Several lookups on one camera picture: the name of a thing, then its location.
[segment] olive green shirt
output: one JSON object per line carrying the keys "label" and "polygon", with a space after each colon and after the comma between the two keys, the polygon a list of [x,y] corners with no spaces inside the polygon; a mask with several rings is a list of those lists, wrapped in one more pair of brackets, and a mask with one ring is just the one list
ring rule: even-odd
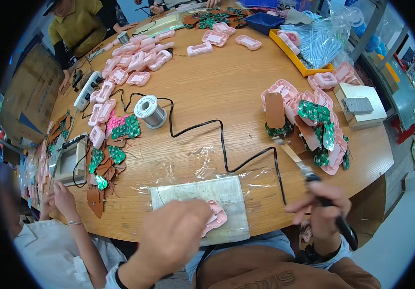
{"label": "olive green shirt", "polygon": [[106,35],[106,28],[96,16],[101,8],[102,3],[98,0],[72,0],[71,12],[65,17],[54,16],[49,25],[52,45],[63,40],[68,49],[71,49],[95,29],[95,32],[76,48],[74,56],[80,57],[89,52],[103,41]]}

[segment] hand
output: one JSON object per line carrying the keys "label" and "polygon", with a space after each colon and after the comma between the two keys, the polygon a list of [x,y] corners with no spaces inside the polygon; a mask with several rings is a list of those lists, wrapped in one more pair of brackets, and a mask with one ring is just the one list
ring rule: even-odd
{"label": "hand", "polygon": [[50,220],[50,213],[52,213],[57,207],[55,206],[55,194],[45,194],[42,200],[41,216],[39,221]]}
{"label": "hand", "polygon": [[137,252],[118,270],[127,288],[148,288],[160,277],[184,266],[199,250],[199,240],[212,216],[202,200],[172,201],[143,223]]}
{"label": "hand", "polygon": [[80,222],[80,216],[76,210],[76,200],[68,188],[61,182],[55,182],[54,191],[55,205],[58,211],[65,216],[67,221]]}
{"label": "hand", "polygon": [[65,78],[63,79],[63,82],[60,84],[60,88],[58,89],[58,94],[61,93],[61,90],[66,86],[66,84],[69,81],[69,78],[71,77],[67,69],[63,70],[63,73],[65,74]]}
{"label": "hand", "polygon": [[[294,204],[286,206],[286,212],[296,213],[293,224],[300,224],[305,216],[308,206],[312,206],[310,225],[312,234],[319,240],[337,240],[338,229],[335,220],[338,216],[344,217],[350,211],[351,202],[341,188],[324,184],[322,182],[309,182],[308,194]],[[332,201],[334,206],[322,207],[316,197],[325,197]]]}
{"label": "hand", "polygon": [[218,3],[220,3],[220,0],[207,0],[206,7],[207,7],[207,8],[213,8],[213,7],[215,7]]}
{"label": "hand", "polygon": [[150,7],[150,11],[153,12],[153,14],[161,14],[164,12],[164,8],[162,6],[157,6],[158,3],[154,2],[153,5],[154,6]]}

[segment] brown shirt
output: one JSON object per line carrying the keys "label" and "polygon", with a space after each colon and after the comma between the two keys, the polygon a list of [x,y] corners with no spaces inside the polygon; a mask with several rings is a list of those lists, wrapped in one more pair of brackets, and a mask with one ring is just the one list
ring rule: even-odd
{"label": "brown shirt", "polygon": [[234,247],[207,258],[193,276],[199,289],[377,289],[379,281],[343,258],[329,270],[293,263],[288,253],[270,246]]}

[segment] wooden table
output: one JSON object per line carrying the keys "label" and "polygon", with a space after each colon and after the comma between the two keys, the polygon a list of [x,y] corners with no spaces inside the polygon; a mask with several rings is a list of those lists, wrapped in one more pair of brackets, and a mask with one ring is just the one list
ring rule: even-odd
{"label": "wooden table", "polygon": [[[172,119],[174,133],[212,119],[222,120],[228,165],[231,170],[252,155],[275,145],[264,128],[266,115],[262,111],[261,93],[281,78],[289,81],[299,91],[304,92],[311,88],[307,79],[302,77],[278,45],[249,27],[237,29],[225,46],[214,46],[214,51],[210,54],[197,57],[179,56],[186,55],[187,46],[201,44],[204,33],[205,30],[195,29],[176,31],[175,37],[162,41],[175,42],[172,60],[158,71],[151,72],[151,78],[145,86],[124,84],[117,85],[115,90],[124,90],[126,103],[132,92],[172,99],[175,104]],[[234,38],[242,34],[261,41],[262,47],[257,51],[250,51],[236,44]],[[114,39],[111,37],[104,41],[104,44]],[[111,58],[112,51],[96,57],[91,62],[92,68],[102,71],[106,60]],[[349,170],[345,171],[341,167],[335,176],[329,176],[319,168],[314,168],[314,171],[325,183],[341,186],[347,196],[351,197],[393,165],[392,152],[383,125],[367,130],[352,130],[345,121],[335,95],[332,92],[328,94],[334,101],[334,111],[337,113],[340,127],[344,135],[350,139],[349,148],[353,159]],[[68,109],[73,112],[76,97],[77,93],[72,88],[69,88],[64,96],[59,95],[51,120],[56,121]],[[125,115],[119,94],[114,97],[117,101],[116,115]],[[135,97],[132,100],[129,113],[134,111],[134,105],[139,99],[140,97]],[[160,105],[169,113],[168,101],[161,101]],[[88,118],[81,119],[81,115],[78,113],[76,117],[71,137],[91,130],[87,123]],[[132,140],[132,147],[125,148],[138,159],[126,153],[127,168],[115,182],[116,193],[106,199],[101,219],[98,219],[87,205],[87,186],[82,189],[69,187],[75,195],[77,211],[90,233],[138,242],[142,221],[152,211],[152,207],[150,195],[139,193],[134,188],[141,186],[138,184],[156,185],[155,180],[165,177],[165,169],[168,167],[178,177],[178,183],[195,181],[195,170],[199,168],[196,162],[203,159],[196,159],[199,155],[190,154],[191,151],[212,147],[213,152],[210,152],[208,157],[209,165],[216,167],[216,173],[225,173],[218,124],[198,128],[177,138],[170,136],[169,121],[157,130],[148,129],[143,121],[140,122],[140,127],[141,138]],[[313,165],[309,153],[303,153],[301,157],[306,164]],[[297,166],[281,149],[278,149],[278,161],[286,200],[290,203],[305,193],[304,180]],[[285,206],[274,171],[273,152],[265,153],[251,161],[239,173],[258,172],[262,168],[268,168],[271,172],[254,180],[252,174],[242,179],[251,236],[289,226],[293,218],[292,214],[284,212]],[[159,182],[167,183],[167,178]],[[51,216],[65,221],[57,211]]]}

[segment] white shirt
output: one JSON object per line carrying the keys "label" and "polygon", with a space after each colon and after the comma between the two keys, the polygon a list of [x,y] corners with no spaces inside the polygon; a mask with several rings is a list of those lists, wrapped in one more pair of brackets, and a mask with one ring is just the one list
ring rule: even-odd
{"label": "white shirt", "polygon": [[[109,238],[90,237],[108,271],[119,262],[127,261]],[[58,220],[24,224],[13,242],[42,288],[93,289],[79,248],[67,225]]]}

